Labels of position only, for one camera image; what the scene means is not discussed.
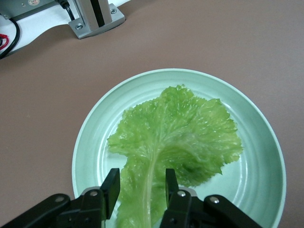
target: table surface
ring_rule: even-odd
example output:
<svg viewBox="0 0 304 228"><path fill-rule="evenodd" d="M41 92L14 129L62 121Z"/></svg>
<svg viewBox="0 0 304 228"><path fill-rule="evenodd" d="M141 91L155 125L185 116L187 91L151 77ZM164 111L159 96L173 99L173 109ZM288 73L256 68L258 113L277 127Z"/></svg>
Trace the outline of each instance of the table surface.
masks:
<svg viewBox="0 0 304 228"><path fill-rule="evenodd" d="M46 197L73 198L80 127L118 83L186 68L247 95L280 142L287 196L279 227L304 224L304 1L132 0L126 22L79 40L68 25L0 60L0 226Z"/></svg>

